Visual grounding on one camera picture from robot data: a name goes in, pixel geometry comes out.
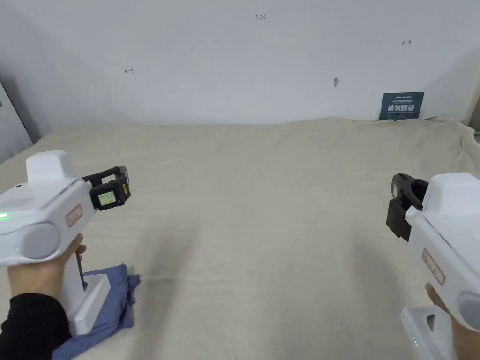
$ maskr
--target black sleeve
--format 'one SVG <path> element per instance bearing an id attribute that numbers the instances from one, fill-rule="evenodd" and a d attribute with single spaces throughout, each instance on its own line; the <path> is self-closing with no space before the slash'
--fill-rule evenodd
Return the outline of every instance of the black sleeve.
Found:
<path id="1" fill-rule="evenodd" d="M 1 329 L 2 360 L 48 360 L 53 350 L 72 337 L 60 303 L 42 294 L 12 298 L 8 318 Z"/>

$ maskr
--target white base stand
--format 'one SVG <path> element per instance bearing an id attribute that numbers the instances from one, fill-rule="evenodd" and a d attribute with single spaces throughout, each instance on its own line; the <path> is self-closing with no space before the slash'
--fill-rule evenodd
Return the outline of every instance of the white base stand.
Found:
<path id="1" fill-rule="evenodd" d="M 69 317 L 70 333 L 83 335 L 90 332 L 105 298 L 110 291 L 110 283 L 106 274 L 89 275 L 84 277 L 88 286 L 79 309 Z"/>
<path id="2" fill-rule="evenodd" d="M 438 306 L 404 308 L 401 320 L 419 359 L 457 360 L 452 319 Z"/>

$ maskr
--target small display screen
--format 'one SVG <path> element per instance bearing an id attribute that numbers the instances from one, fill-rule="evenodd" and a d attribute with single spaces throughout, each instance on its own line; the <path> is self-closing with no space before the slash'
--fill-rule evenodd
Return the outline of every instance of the small display screen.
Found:
<path id="1" fill-rule="evenodd" d="M 98 199 L 100 200 L 100 204 L 102 206 L 105 206 L 117 201 L 117 199 L 115 199 L 115 194 L 113 193 L 113 191 L 106 192 L 105 194 L 100 194 L 98 196 Z"/>

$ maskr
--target dark blue sign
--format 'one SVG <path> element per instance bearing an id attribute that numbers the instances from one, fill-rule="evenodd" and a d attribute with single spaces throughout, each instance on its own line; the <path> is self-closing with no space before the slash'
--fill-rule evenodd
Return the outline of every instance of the dark blue sign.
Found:
<path id="1" fill-rule="evenodd" d="M 384 94 L 378 120 L 418 119 L 423 94 L 423 92 Z"/>

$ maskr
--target bed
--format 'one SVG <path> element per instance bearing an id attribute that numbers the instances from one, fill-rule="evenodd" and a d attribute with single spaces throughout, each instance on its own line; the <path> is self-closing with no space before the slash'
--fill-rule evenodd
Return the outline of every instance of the bed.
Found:
<path id="1" fill-rule="evenodd" d="M 429 300 L 385 225 L 392 176 L 480 169 L 473 130 L 438 118 L 111 126 L 43 138 L 0 166 L 0 190 L 56 149 L 79 175 L 131 179 L 127 204 L 84 229 L 83 267 L 142 275 L 136 325 L 82 360 L 411 359 L 399 315 Z"/>

